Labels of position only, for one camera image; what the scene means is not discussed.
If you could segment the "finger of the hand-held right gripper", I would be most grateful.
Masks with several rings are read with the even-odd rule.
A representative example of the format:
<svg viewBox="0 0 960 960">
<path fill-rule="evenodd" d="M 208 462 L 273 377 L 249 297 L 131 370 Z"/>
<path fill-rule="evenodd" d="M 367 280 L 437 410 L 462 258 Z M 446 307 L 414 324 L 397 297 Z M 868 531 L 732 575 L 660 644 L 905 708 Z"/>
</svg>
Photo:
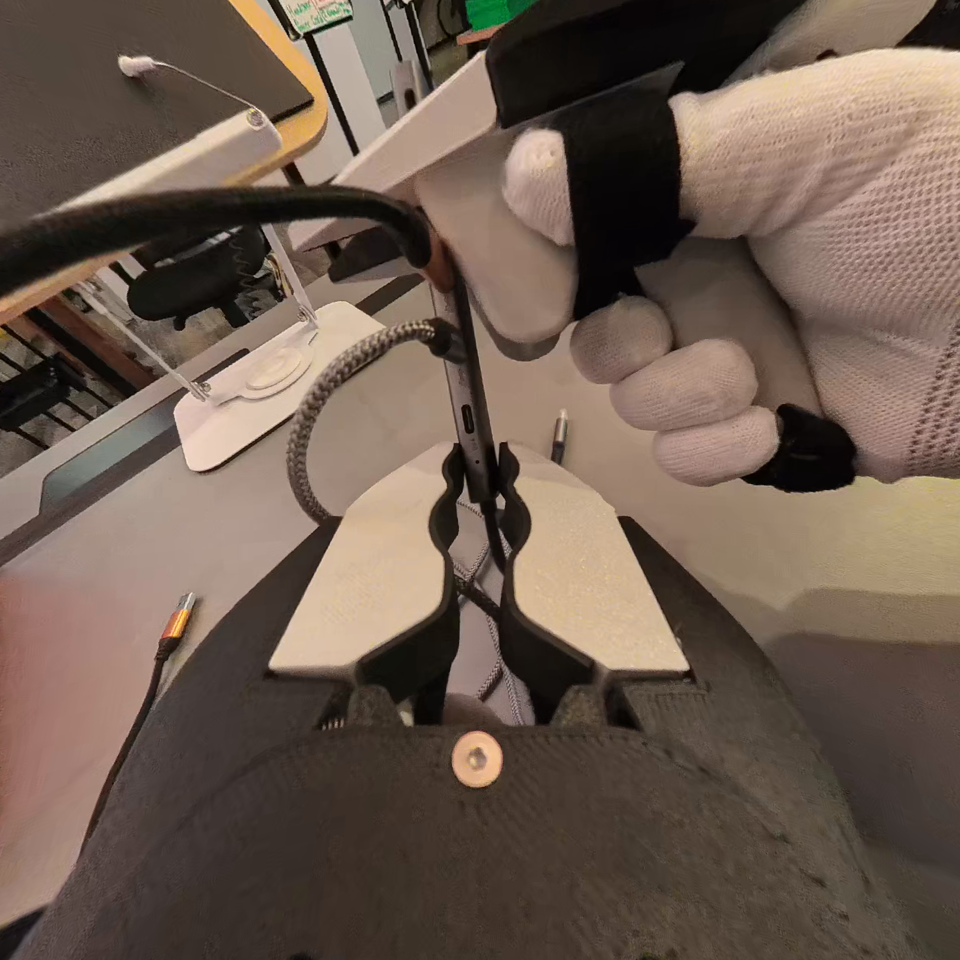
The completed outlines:
<svg viewBox="0 0 960 960">
<path fill-rule="evenodd" d="M 509 140 L 485 57 L 474 57 L 348 162 L 333 186 L 421 207 L 470 284 L 509 275 L 509 212 L 502 197 Z"/>
</svg>

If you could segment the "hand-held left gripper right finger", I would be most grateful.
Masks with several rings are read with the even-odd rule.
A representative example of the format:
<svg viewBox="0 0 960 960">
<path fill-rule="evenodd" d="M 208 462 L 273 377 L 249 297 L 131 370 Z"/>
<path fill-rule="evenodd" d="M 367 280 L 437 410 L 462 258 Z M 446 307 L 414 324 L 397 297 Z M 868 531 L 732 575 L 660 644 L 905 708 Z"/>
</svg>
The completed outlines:
<svg viewBox="0 0 960 960">
<path fill-rule="evenodd" d="M 499 637 L 510 671 L 536 699 L 689 677 L 616 509 L 526 446 L 503 442 L 498 467 L 510 546 Z"/>
</svg>

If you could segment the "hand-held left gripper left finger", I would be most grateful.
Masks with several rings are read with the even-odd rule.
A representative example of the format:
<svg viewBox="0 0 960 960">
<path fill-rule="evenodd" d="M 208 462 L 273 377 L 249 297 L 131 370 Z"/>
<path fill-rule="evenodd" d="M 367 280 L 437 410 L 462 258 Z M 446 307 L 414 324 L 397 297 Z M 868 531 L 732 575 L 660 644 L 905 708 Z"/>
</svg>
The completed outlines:
<svg viewBox="0 0 960 960">
<path fill-rule="evenodd" d="M 438 443 L 346 510 L 270 657 L 270 672 L 378 686 L 394 702 L 449 675 L 459 648 L 450 546 L 459 446 Z"/>
</svg>

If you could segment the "grey usb hub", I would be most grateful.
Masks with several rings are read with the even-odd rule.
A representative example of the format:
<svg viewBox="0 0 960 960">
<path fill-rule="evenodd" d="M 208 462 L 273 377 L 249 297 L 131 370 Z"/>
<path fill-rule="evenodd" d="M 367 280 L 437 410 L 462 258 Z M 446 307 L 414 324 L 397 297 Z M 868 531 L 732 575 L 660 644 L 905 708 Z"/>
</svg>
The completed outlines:
<svg viewBox="0 0 960 960">
<path fill-rule="evenodd" d="M 474 333 L 467 286 L 454 272 L 451 290 L 436 292 L 438 318 L 445 324 L 448 346 L 441 358 L 445 364 L 454 425 L 462 462 L 466 492 L 485 523 L 489 553 L 505 574 L 507 554 L 498 523 L 498 452 L 489 417 L 481 366 Z"/>
</svg>

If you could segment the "person's right hand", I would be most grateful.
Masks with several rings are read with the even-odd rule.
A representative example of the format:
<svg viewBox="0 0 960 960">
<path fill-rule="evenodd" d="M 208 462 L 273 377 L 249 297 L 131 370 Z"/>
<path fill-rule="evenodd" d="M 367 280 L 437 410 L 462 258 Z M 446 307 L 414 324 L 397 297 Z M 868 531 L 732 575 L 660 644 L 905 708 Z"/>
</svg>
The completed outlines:
<svg viewBox="0 0 960 960">
<path fill-rule="evenodd" d="M 958 479 L 958 78 L 958 51 L 871 50 L 514 141 L 510 213 L 619 269 L 570 352 L 664 473 Z"/>
</svg>

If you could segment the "black office chair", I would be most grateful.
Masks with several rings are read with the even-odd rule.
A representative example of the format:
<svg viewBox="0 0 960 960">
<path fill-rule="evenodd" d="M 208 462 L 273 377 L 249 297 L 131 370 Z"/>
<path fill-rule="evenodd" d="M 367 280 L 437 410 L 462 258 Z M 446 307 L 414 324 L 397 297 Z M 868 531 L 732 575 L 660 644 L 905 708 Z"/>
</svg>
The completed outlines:
<svg viewBox="0 0 960 960">
<path fill-rule="evenodd" d="M 270 262 L 271 248 L 255 225 L 202 236 L 177 232 L 136 249 L 142 267 L 127 285 L 130 311 L 147 322 L 170 321 L 177 331 L 209 309 L 239 329 L 258 309 L 283 300 L 282 282 Z"/>
</svg>

